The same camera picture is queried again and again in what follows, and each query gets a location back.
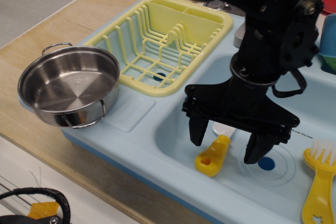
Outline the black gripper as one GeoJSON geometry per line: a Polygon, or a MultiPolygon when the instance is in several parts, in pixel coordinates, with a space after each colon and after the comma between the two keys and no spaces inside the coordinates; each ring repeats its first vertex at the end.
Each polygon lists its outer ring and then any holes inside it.
{"type": "Polygon", "coordinates": [[[256,164],[275,144],[286,143],[299,118],[267,97],[267,88],[236,77],[220,84],[189,84],[182,110],[190,118],[190,140],[201,146],[209,121],[251,133],[245,164],[256,164]]]}

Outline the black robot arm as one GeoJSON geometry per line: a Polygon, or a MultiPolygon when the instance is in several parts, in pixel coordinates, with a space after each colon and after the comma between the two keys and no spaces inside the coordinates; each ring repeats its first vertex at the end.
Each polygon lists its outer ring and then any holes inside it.
{"type": "Polygon", "coordinates": [[[245,13],[245,34],[230,61],[232,77],[220,84],[185,87],[183,111],[191,141],[202,143],[209,121],[250,133],[244,162],[255,164],[275,145],[287,143],[299,118],[267,97],[302,94],[301,67],[318,53],[317,18],[322,0],[221,0],[245,13]]]}

